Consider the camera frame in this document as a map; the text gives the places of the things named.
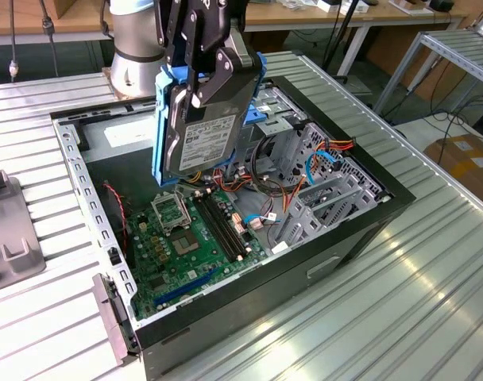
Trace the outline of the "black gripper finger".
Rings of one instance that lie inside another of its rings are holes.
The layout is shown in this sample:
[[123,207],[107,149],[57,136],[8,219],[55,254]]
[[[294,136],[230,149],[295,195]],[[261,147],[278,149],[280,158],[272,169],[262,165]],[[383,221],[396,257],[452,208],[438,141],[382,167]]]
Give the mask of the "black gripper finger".
[[185,65],[185,42],[182,28],[186,13],[186,2],[180,0],[156,0],[154,13],[156,19],[156,39],[164,49],[164,58],[171,67]]
[[234,20],[223,30],[214,30],[198,11],[192,10],[187,17],[185,122],[201,121],[214,106],[227,102],[238,112],[247,111],[261,77],[262,61],[245,44],[242,33]]

